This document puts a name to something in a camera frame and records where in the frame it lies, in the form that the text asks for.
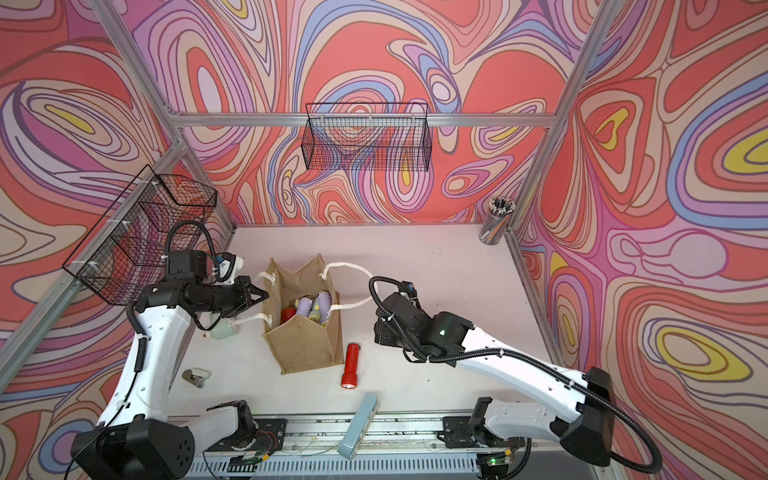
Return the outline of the red flashlight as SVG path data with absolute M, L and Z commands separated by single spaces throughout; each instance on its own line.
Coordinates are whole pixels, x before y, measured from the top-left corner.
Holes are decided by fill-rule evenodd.
M 357 343 L 350 343 L 347 346 L 344 372 L 341 377 L 340 385 L 344 389 L 355 389 L 358 385 L 358 361 L 361 347 Z
M 280 324 L 285 324 L 290 319 L 292 319 L 297 313 L 297 310 L 294 307 L 288 307 L 282 310 L 281 317 L 280 317 Z

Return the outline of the brown burlap tote bag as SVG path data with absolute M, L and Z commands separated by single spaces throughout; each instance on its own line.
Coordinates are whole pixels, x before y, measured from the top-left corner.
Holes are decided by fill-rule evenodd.
M 331 275 L 331 271 L 338 268 L 356 270 L 368 279 L 372 277 L 360 265 L 350 262 L 327 263 L 321 255 L 316 255 L 296 270 L 289 270 L 271 260 L 266 270 L 259 274 L 269 293 L 261 311 L 230 322 L 238 326 L 260 322 L 264 327 L 263 338 L 283 374 L 341 365 L 344 363 L 341 313 L 363 306 L 371 302 L 372 298 L 341 303 Z M 296 314 L 285 324 L 280 324 L 283 309 L 295 308 L 296 300 L 302 297 L 311 298 L 313 307 L 316 307 L 316 297 L 321 291 L 328 291 L 332 297 L 326 323 L 318 324 Z

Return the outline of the purple flashlight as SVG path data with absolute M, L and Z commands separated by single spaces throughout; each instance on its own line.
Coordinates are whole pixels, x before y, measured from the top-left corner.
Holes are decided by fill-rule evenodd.
M 308 318 L 313 308 L 313 300 L 309 297 L 302 297 L 295 302 L 296 314 Z
M 328 321 L 332 306 L 332 297 L 328 291 L 321 291 L 316 297 L 316 310 L 319 314 L 319 321 L 324 324 Z

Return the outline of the green flashlight row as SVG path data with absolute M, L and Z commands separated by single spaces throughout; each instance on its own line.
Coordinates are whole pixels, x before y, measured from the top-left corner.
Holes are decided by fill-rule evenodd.
M 318 307 L 313 307 L 312 310 L 309 313 L 308 318 L 310 320 L 314 321 L 315 323 L 320 324 L 321 321 L 322 321 L 322 314 L 321 314 L 319 308 Z

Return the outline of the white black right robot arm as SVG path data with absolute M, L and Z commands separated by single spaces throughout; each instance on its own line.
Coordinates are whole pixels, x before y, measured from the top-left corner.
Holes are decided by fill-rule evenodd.
M 376 344 L 398 348 L 414 364 L 461 367 L 499 381 L 538 402 L 552 414 L 545 432 L 573 457 L 599 467 L 617 463 L 643 474 L 657 474 L 662 454 L 651 435 L 615 401 L 610 374 L 598 367 L 586 372 L 555 366 L 504 344 L 470 320 L 451 312 L 429 315 L 415 287 L 373 276 L 370 297 L 377 307 Z M 623 423 L 645 445 L 646 463 L 612 449 L 614 427 Z

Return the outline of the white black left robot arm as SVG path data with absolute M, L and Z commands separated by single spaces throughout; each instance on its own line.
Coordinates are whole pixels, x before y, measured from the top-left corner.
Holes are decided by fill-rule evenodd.
M 237 273 L 237 256 L 175 249 L 175 235 L 188 227 L 211 237 L 197 220 L 170 228 L 164 275 L 125 307 L 134 337 L 113 396 L 94 429 L 74 437 L 71 463 L 91 479 L 182 479 L 209 448 L 250 447 L 258 438 L 244 400 L 210 407 L 185 424 L 169 420 L 169 393 L 192 333 L 204 328 L 201 315 L 221 323 L 269 297 Z

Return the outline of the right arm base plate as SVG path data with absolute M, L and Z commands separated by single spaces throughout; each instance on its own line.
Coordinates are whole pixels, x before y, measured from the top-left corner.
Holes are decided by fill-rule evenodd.
M 442 429 L 436 436 L 449 449 L 504 448 L 515 451 L 527 444 L 523 437 L 502 438 L 492 433 L 484 420 L 470 416 L 444 417 Z

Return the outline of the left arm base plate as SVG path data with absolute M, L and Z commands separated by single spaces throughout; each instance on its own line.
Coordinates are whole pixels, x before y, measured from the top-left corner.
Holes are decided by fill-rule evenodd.
M 283 418 L 256 419 L 256 432 L 250 439 L 234 441 L 229 449 L 233 451 L 256 451 L 275 453 L 284 446 L 287 420 Z

